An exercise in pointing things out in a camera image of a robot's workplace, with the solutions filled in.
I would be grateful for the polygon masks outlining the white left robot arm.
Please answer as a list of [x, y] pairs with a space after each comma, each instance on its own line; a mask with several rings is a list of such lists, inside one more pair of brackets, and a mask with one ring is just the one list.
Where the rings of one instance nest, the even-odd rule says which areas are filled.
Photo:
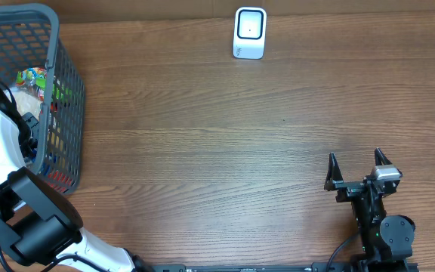
[[26, 167], [31, 131], [0, 83], [0, 264], [57, 265], [80, 271], [144, 271], [127, 249], [105, 243], [83, 226], [75, 207]]

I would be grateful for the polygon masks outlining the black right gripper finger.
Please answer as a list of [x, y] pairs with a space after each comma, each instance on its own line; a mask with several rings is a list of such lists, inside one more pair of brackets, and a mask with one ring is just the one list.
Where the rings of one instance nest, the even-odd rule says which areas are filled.
[[375, 164], [376, 165], [391, 165], [392, 162], [384, 155], [380, 147], [375, 148]]
[[325, 180], [325, 185], [335, 185], [343, 182], [344, 179], [341, 174], [341, 170], [339, 168], [335, 153], [331, 152], [329, 154], [329, 167]]

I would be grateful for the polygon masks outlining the beige paper bag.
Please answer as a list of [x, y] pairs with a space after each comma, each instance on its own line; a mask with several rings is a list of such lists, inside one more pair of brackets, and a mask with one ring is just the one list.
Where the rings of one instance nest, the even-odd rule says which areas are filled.
[[39, 119], [42, 111], [42, 100], [36, 92], [25, 85], [20, 87], [14, 85], [10, 87], [10, 90], [14, 96], [19, 114], [23, 116], [26, 113], [31, 113], [36, 119]]

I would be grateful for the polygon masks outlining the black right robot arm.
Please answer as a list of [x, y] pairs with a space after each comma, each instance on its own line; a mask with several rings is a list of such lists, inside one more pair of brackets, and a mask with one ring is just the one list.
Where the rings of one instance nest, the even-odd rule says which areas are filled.
[[403, 173], [381, 149], [375, 149], [374, 158], [369, 175], [346, 182], [335, 154], [330, 153], [324, 189], [335, 191], [337, 202], [352, 205], [364, 251], [350, 258], [352, 271], [408, 271], [415, 223], [405, 215], [388, 215], [383, 203], [383, 198], [396, 192]]

